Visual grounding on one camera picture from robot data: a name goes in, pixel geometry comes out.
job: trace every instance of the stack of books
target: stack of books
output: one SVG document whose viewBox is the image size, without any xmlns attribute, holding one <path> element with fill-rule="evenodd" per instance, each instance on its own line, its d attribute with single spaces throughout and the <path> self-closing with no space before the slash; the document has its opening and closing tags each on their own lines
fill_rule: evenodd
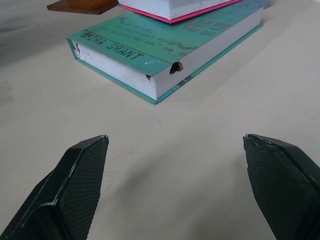
<svg viewBox="0 0 320 240">
<path fill-rule="evenodd" d="M 175 24 L 130 11 L 67 40 L 76 60 L 157 104 L 261 28 L 266 3 L 242 0 Z"/>
</svg>

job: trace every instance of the white table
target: white table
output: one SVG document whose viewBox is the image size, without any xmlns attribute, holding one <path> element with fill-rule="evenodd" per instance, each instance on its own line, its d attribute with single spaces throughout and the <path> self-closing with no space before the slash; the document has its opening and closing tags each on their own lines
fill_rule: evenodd
<svg viewBox="0 0 320 240">
<path fill-rule="evenodd" d="M 68 147 L 107 134 L 88 239 L 275 239 L 242 137 L 281 139 L 320 164 L 320 4 L 276 2 L 263 28 L 152 105 L 75 61 L 65 40 L 123 9 L 9 2 L 0 3 L 0 28 L 11 28 L 0 33 L 0 232 Z"/>
</svg>

